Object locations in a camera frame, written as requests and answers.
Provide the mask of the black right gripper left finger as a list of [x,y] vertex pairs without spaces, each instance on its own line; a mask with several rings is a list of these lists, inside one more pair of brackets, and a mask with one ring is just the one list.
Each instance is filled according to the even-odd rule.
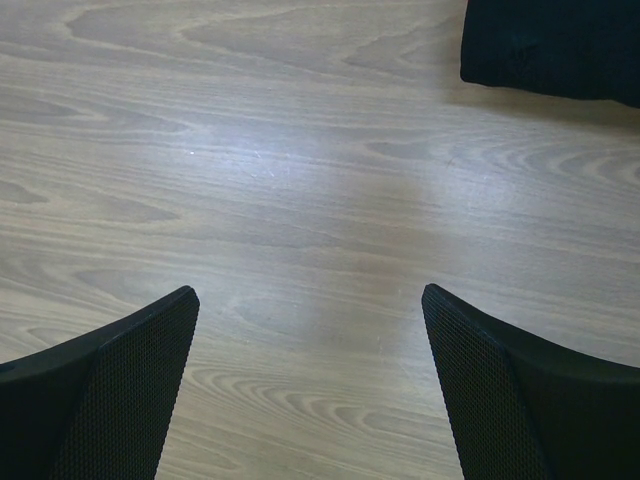
[[4,479],[155,477],[200,302],[183,286],[1,366]]

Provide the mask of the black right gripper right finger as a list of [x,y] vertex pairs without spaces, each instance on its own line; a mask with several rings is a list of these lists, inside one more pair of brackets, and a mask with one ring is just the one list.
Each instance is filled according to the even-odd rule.
[[436,284],[422,309],[464,478],[638,478],[638,368],[545,340]]

